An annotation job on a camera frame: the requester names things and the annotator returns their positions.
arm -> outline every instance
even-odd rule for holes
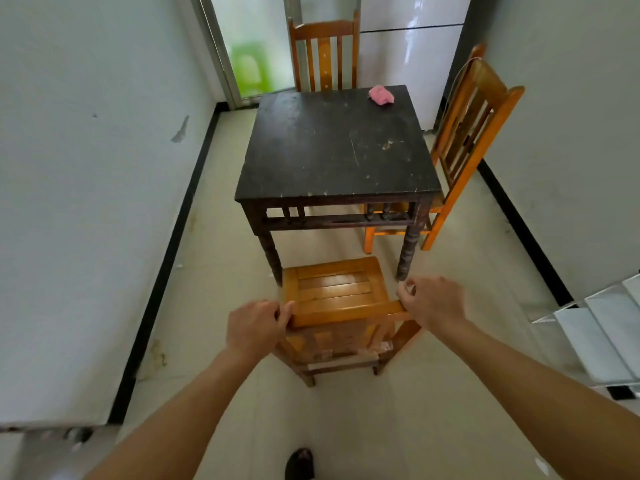
[[[462,288],[413,278],[398,297],[478,376],[560,476],[637,478],[640,417],[588,387],[493,339],[465,318]]]
[[[222,414],[256,364],[284,336],[292,309],[293,302],[286,304],[277,321],[276,301],[254,301],[231,312],[224,350],[120,443],[87,480],[193,478]]]

black table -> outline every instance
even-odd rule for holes
[[[404,226],[396,278],[409,272],[429,207],[441,192],[406,86],[378,106],[369,88],[263,96],[236,188],[279,285],[282,265],[271,231]],[[408,212],[391,212],[409,202]],[[373,204],[384,203],[374,214]],[[364,214],[306,216],[304,207],[367,204]],[[284,217],[267,217],[280,207]],[[297,207],[298,216],[289,208]]]

foot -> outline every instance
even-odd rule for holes
[[[289,457],[284,470],[285,480],[313,480],[314,456],[309,448],[295,450]]]

chair backrest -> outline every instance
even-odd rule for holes
[[[445,208],[460,195],[524,93],[522,86],[507,89],[483,59],[472,59],[484,55],[481,49],[479,55],[472,52],[433,147],[449,185]]]
[[[302,364],[382,353],[393,348],[396,322],[410,319],[399,301],[294,315],[284,347]]]
[[[338,60],[338,89],[342,88],[342,37],[353,36],[353,55],[351,58],[351,87],[356,87],[357,65],[358,65],[358,11],[353,12],[353,21],[334,20],[332,22],[303,23],[295,27],[293,19],[289,18],[289,41],[291,43],[291,56],[293,59],[293,72],[296,79],[296,89],[302,91],[300,83],[300,63],[298,61],[298,50],[296,42],[304,40],[307,43],[307,64],[309,71],[309,87],[311,91],[316,90],[316,78],[314,75],[314,59],[311,40],[317,39],[318,44],[318,65],[320,74],[320,90],[330,91],[333,88],[332,67],[331,67],[331,37],[337,37],[337,60]]]

wooden chair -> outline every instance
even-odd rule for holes
[[[389,301],[374,257],[284,269],[282,291],[296,309],[274,355],[309,387],[324,372],[373,367],[378,375],[420,332]]]
[[[331,91],[332,69],[331,69],[331,37],[337,37],[337,58],[338,58],[338,89],[342,89],[342,37],[353,35],[353,56],[351,57],[351,87],[356,88],[358,76],[358,39],[360,29],[358,26],[358,11],[353,12],[353,21],[334,20],[332,22],[303,23],[295,27],[293,19],[289,18],[289,41],[291,43],[291,56],[293,58],[293,72],[296,78],[296,90],[302,92],[300,84],[300,63],[298,62],[298,50],[296,42],[304,40],[307,42],[307,64],[309,70],[309,86],[312,92],[316,91],[316,78],[314,74],[314,59],[311,48],[311,40],[317,39],[318,44],[318,64],[320,73],[320,90]]]
[[[449,192],[436,198],[431,205],[429,213],[437,215],[422,231],[427,234],[423,251],[431,249],[460,193],[524,93],[522,86],[507,89],[489,64],[482,58],[475,58],[482,57],[484,50],[485,46],[479,45],[471,52],[470,62],[463,71],[431,151],[434,166],[438,161],[442,164]],[[408,204],[392,204],[387,211],[406,212],[407,209]],[[383,211],[382,204],[374,206],[374,212]],[[389,234],[403,235],[404,230],[367,227],[364,252],[372,252],[374,236]]]

